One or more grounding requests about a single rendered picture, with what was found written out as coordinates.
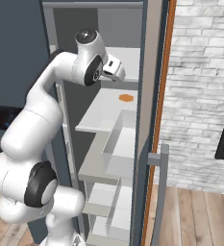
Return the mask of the dark blue-grey fridge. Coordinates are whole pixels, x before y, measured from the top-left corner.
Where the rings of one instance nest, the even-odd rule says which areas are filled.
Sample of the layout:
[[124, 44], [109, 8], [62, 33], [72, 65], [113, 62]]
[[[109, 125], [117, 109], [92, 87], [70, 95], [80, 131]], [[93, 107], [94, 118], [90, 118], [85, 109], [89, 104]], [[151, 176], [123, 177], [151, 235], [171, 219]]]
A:
[[[143, 0], [42, 0], [50, 45], [56, 51], [78, 53], [76, 34], [96, 30], [106, 47], [141, 46]], [[92, 86], [59, 80], [63, 110], [67, 174], [74, 188], [85, 195], [85, 207], [77, 217], [87, 246], [129, 246], [133, 185], [90, 183], [78, 173], [97, 133], [78, 132], [75, 127], [101, 88], [136, 90], [138, 81], [114, 82], [101, 77]]]

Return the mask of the fridge door with wooden edge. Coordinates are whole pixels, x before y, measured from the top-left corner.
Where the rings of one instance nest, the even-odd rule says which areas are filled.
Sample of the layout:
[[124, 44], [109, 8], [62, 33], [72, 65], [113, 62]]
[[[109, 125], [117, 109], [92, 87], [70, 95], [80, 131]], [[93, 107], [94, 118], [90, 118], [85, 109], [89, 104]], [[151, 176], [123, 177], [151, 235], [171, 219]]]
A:
[[151, 244], [147, 226], [154, 171], [159, 167], [148, 165], [148, 154], [159, 154], [162, 148], [159, 135], [176, 3], [143, 0], [129, 246]]

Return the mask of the clear fridge drawer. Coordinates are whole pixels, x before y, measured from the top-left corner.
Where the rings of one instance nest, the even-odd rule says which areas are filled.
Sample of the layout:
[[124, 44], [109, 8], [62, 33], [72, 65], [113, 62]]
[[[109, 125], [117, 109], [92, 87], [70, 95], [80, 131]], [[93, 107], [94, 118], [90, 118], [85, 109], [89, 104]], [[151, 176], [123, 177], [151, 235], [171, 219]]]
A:
[[136, 141], [137, 113], [121, 111], [103, 149], [105, 172], [125, 179], [132, 179]]

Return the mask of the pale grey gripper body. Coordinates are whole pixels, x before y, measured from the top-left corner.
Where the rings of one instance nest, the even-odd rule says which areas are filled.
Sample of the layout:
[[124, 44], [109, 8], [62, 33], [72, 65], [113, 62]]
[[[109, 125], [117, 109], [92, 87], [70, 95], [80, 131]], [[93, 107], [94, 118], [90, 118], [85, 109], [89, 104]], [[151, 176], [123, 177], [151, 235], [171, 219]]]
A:
[[115, 82], [123, 82], [126, 76], [125, 69], [121, 63], [106, 65], [103, 67], [102, 75]]

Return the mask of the orange fruit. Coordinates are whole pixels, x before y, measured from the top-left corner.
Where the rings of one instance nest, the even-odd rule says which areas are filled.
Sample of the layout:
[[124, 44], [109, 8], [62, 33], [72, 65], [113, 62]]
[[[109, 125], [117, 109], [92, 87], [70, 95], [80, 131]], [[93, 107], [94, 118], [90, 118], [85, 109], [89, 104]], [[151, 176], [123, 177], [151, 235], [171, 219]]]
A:
[[120, 94], [119, 100], [123, 101], [123, 102], [132, 102], [132, 101], [134, 101], [134, 96], [132, 96], [130, 94]]

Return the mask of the wide white fridge shelf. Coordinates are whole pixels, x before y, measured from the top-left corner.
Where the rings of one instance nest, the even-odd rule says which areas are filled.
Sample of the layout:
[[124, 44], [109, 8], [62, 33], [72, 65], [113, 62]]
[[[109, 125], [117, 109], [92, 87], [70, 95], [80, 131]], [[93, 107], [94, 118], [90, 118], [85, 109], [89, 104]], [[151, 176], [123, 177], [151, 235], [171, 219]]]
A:
[[[133, 96], [133, 101], [121, 101], [121, 94]], [[88, 133], [110, 132], [122, 110], [137, 110], [137, 91], [101, 88], [75, 130]]]

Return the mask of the grey fridge shelf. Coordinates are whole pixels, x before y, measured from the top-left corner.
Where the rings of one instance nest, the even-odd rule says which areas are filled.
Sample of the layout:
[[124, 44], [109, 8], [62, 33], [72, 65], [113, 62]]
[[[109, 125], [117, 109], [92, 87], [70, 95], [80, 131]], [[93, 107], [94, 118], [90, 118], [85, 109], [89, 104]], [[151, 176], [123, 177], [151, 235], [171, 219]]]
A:
[[78, 173], [78, 178], [85, 182], [107, 185], [117, 185], [118, 181], [121, 181], [122, 185], [131, 186], [133, 184], [133, 178], [125, 179], [108, 175], [105, 172], [102, 152], [109, 135], [110, 133], [107, 132], [100, 132], [95, 135]]

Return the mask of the fridge door with dark dispenser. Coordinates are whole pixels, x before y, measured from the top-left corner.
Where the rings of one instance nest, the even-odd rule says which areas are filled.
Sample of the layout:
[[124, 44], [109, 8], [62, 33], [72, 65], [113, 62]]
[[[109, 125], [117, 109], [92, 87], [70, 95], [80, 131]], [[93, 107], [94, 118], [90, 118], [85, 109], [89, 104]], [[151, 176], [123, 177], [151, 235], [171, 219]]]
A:
[[0, 0], [0, 106], [25, 105], [48, 56], [41, 0]]

